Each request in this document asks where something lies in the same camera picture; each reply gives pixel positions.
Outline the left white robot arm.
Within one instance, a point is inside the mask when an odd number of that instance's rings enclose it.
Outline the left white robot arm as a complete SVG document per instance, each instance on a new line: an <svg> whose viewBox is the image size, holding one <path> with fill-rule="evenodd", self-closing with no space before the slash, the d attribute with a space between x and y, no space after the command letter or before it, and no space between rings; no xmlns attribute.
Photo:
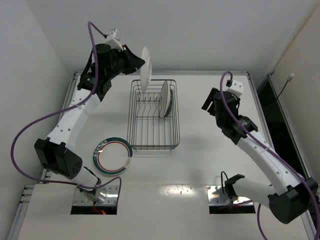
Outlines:
<svg viewBox="0 0 320 240"><path fill-rule="evenodd" d="M152 71L150 53L146 47L141 57L134 55L126 45L119 50L100 43L95 50L97 60L88 60L69 105L70 110L63 114L45 139L39 138L34 144L44 169L64 176L90 195L96 193L101 180L74 153L78 135L89 115L111 88L112 79L119 74L129 75L140 70L142 79L148 81Z"/></svg>

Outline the green red rimmed plate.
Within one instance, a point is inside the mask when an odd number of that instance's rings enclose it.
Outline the green red rimmed plate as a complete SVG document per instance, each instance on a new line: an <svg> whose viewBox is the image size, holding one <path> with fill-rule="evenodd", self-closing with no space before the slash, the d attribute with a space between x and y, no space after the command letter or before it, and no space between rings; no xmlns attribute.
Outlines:
<svg viewBox="0 0 320 240"><path fill-rule="evenodd" d="M117 176L129 168L132 157L132 147L126 140L120 137L110 137L95 147L92 160L93 165L101 174Z"/></svg>
<svg viewBox="0 0 320 240"><path fill-rule="evenodd" d="M149 86L152 76L152 60L147 47L143 48L141 58L145 61L145 63L140 68L140 86L141 90L145 92Z"/></svg>

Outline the white grey rimmed plate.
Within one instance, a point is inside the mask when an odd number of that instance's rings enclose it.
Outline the white grey rimmed plate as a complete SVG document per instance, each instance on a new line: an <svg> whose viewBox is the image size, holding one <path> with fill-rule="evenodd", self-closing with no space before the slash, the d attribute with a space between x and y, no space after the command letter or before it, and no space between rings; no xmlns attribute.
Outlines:
<svg viewBox="0 0 320 240"><path fill-rule="evenodd" d="M159 117L163 118L168 109L168 105L170 103L170 90L167 81L164 81L161 91L160 91L160 99L159 99Z"/></svg>

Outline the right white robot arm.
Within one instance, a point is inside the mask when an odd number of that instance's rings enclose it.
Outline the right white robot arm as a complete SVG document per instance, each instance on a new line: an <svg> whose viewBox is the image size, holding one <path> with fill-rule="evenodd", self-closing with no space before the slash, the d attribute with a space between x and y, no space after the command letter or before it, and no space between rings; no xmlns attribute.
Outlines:
<svg viewBox="0 0 320 240"><path fill-rule="evenodd" d="M220 194L231 201L237 197L249 198L269 208L281 223L288 224L311 209L318 184L312 177L302 179L285 166L251 119L239 114L239 105L240 98L235 94L213 87L202 109L215 117L222 133L256 163L270 185L236 174L224 182Z"/></svg>

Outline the small blue patterned plate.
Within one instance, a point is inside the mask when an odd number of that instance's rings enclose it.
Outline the small blue patterned plate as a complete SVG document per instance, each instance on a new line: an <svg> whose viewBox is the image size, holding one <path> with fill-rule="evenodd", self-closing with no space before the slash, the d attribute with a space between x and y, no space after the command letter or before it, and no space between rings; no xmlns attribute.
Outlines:
<svg viewBox="0 0 320 240"><path fill-rule="evenodd" d="M168 117L170 115L170 112L172 110L172 105L173 105L173 99L174 99L174 92L172 89L170 89L170 100L169 100L169 105L168 105L168 108L165 112L165 115L164 117Z"/></svg>

